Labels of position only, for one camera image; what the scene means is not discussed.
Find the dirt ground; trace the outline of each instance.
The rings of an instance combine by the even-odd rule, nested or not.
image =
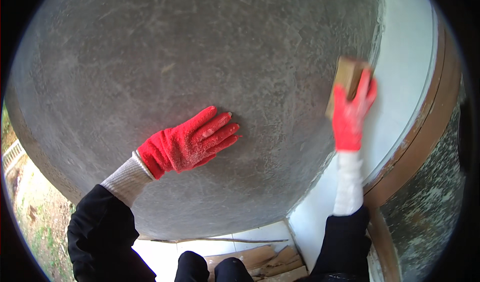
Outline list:
[[[2,153],[17,139],[11,126],[4,127],[8,124],[4,126],[2,112]],[[75,206],[26,154],[7,173],[5,182],[23,237],[47,277],[55,282],[75,281],[67,252],[67,226]]]

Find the wood debris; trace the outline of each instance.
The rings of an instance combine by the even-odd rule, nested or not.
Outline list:
[[[255,282],[293,282],[308,275],[295,249],[286,246],[276,254],[273,248],[267,245],[231,254],[205,257],[210,272],[209,282],[215,280],[215,267],[230,257],[240,259]]]

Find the mottled stone surface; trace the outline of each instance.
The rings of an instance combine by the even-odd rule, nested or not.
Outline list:
[[[216,105],[243,137],[149,185],[137,229],[179,239],[275,222],[333,150],[336,60],[369,57],[376,12],[377,0],[45,0],[12,68],[12,124],[76,201],[151,134]]]
[[[460,92],[459,102],[464,94]],[[436,147],[415,176],[380,211],[392,234],[403,281],[423,281],[459,219],[465,177],[458,157],[459,103]]]

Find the glove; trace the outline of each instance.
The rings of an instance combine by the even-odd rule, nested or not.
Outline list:
[[[337,151],[358,151],[362,146],[363,120],[377,97],[377,81],[370,80],[370,74],[370,69],[363,70],[357,94],[350,102],[342,86],[333,88],[332,127]]]
[[[191,170],[212,160],[219,151],[231,146],[238,136],[239,125],[227,123],[230,112],[217,114],[210,106],[187,122],[161,130],[138,147],[141,159],[155,179],[171,170]]]

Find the black sleeve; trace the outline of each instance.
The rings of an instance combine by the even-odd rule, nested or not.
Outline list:
[[[68,253],[75,279],[155,281],[155,273],[132,249],[138,236],[130,208],[96,185],[78,203],[68,226]]]
[[[365,236],[369,221],[365,206],[349,216],[328,217],[321,252],[310,277],[318,281],[369,281],[367,255],[372,241]]]

